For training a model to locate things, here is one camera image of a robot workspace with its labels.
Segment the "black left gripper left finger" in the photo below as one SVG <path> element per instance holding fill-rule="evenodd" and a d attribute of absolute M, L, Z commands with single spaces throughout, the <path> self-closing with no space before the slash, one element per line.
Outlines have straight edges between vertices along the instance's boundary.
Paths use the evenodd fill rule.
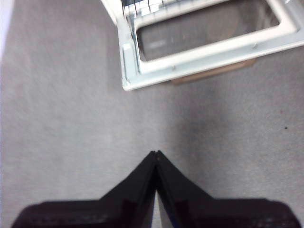
<path fill-rule="evenodd" d="M 46 201 L 25 207 L 14 228 L 140 228 L 149 226 L 154 204 L 156 152 L 102 198 Z"/>

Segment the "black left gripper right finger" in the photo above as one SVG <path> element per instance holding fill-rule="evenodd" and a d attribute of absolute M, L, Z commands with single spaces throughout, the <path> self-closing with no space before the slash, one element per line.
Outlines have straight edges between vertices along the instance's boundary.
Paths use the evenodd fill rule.
<path fill-rule="evenodd" d="M 268 199 L 216 199 L 156 152 L 157 191 L 175 228 L 296 228 L 286 204 Z"/>

